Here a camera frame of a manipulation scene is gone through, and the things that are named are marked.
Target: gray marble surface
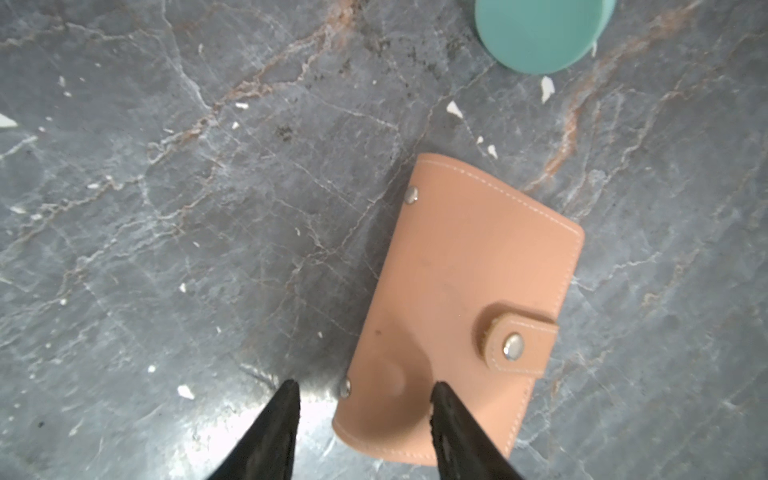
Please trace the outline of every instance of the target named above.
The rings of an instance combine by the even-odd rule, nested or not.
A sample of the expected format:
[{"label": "gray marble surface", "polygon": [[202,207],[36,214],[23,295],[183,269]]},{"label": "gray marble surface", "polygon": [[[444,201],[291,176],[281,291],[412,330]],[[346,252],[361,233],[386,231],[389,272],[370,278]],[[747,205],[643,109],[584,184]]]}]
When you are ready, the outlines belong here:
[{"label": "gray marble surface", "polygon": [[437,478],[329,427],[435,151],[586,231],[521,473],[768,478],[768,2],[620,0],[545,104],[472,9],[0,2],[0,477],[204,478],[293,377],[294,478]]}]

